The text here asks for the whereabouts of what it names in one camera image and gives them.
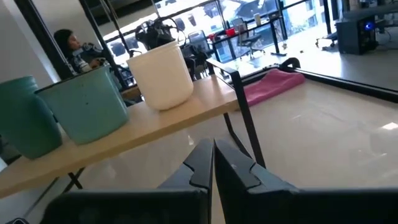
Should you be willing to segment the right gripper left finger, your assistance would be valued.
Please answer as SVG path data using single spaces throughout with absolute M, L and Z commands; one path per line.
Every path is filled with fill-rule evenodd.
M 40 224 L 209 224 L 211 139 L 201 140 L 156 189 L 77 190 L 53 199 Z

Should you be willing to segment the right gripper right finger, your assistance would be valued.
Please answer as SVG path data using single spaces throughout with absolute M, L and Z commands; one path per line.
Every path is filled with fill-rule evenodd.
M 226 224 L 398 224 L 398 188 L 300 189 L 215 142 Z

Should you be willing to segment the cream white mug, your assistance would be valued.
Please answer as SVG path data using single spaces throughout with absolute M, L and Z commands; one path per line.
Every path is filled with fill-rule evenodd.
M 177 41 L 126 61 L 144 101 L 154 110 L 168 110 L 187 101 L 193 82 Z

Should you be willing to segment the teal speckled mug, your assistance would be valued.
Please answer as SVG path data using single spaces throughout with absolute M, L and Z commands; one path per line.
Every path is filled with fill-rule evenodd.
M 98 140 L 129 120 L 109 68 L 104 65 L 35 92 L 75 144 Z

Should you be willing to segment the dark green cup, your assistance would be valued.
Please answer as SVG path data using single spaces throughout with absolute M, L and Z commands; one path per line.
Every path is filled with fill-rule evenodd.
M 37 159 L 62 145 L 52 112 L 35 92 L 32 76 L 0 83 L 0 136 L 28 159 Z

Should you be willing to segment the wooden shelf with black legs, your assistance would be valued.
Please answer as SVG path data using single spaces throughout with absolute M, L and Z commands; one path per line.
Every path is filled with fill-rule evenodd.
M 213 117 L 227 116 L 234 110 L 240 110 L 242 114 L 256 162 L 265 166 L 239 72 L 216 60 L 207 62 L 210 68 L 217 67 L 228 73 L 232 82 L 228 83 L 217 75 L 195 81 L 192 96 L 165 111 L 152 110 L 144 102 L 130 106 L 130 120 L 124 126 L 89 144 L 77 146 L 63 134 L 63 144 L 51 153 L 35 160 L 20 157 L 0 171 L 0 199 L 64 175 L 69 175 L 77 184 L 74 173 L 81 168 Z

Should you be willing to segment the grey mesh chair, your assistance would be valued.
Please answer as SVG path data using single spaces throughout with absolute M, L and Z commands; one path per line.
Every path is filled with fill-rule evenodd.
M 209 46 L 207 37 L 202 30 L 192 32 L 188 35 L 188 39 L 192 45 L 204 53 L 212 54 L 213 51 Z

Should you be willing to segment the person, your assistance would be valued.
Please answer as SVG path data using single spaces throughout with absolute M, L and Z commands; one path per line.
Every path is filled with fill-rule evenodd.
M 53 35 L 58 47 L 77 74 L 88 72 L 106 63 L 103 51 L 91 42 L 81 43 L 70 29 Z

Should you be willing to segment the black office chair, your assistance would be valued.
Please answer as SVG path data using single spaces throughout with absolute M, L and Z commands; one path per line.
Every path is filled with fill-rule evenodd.
M 238 34 L 238 46 L 239 47 L 248 47 L 249 52 L 247 53 L 250 58 L 253 58 L 254 51 L 261 51 L 265 53 L 262 49 L 256 49 L 253 46 L 257 41 L 261 39 L 260 34 L 249 34 L 248 24 L 242 18 L 237 18 L 232 20 L 232 25 Z

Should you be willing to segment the pink folded cloth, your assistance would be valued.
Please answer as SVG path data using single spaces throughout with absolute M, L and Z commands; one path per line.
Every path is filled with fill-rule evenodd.
M 257 105 L 305 82 L 303 74 L 273 68 L 259 81 L 244 87 L 249 106 Z

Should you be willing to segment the black desk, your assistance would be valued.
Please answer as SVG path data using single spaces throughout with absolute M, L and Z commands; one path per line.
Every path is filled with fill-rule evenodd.
M 270 52 L 271 55 L 286 56 L 286 53 L 282 53 L 280 51 L 278 45 L 277 28 L 274 24 L 274 21 L 278 20 L 279 18 L 280 17 L 277 16 L 265 22 L 260 21 L 259 25 L 255 25 L 252 27 L 249 27 L 249 24 L 247 23 L 250 35 L 260 34 L 262 36 L 261 39 L 255 43 L 255 45 L 253 46 L 254 48 L 264 50 L 267 46 L 272 44 L 274 46 L 274 51 Z M 249 48 L 238 46 L 237 33 L 232 37 L 227 37 L 225 30 L 222 30 L 221 32 L 215 34 L 214 39 L 211 41 L 211 46 L 217 61 L 221 63 L 230 62 L 237 58 L 242 58 L 243 56 L 249 57 L 249 55 L 247 54 L 249 52 Z

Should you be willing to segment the black computer tower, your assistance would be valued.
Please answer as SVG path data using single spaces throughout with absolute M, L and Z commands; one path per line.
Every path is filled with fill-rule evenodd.
M 378 46 L 374 16 L 342 19 L 335 25 L 341 54 L 362 55 Z

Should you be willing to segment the black table frame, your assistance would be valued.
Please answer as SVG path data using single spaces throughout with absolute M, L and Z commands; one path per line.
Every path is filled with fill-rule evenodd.
M 344 80 L 342 78 L 335 78 L 327 75 L 321 75 L 315 72 L 306 71 L 301 68 L 299 59 L 295 57 L 288 58 L 282 63 L 274 63 L 265 66 L 256 72 L 250 73 L 249 75 L 243 75 L 241 78 L 243 84 L 248 85 L 259 81 L 272 68 L 277 68 L 287 73 L 298 72 L 301 73 L 307 80 L 312 80 L 344 90 L 349 90 L 363 95 L 379 98 L 381 100 L 398 103 L 398 91 L 388 90 L 386 88 L 378 86 L 372 86 L 359 82 Z

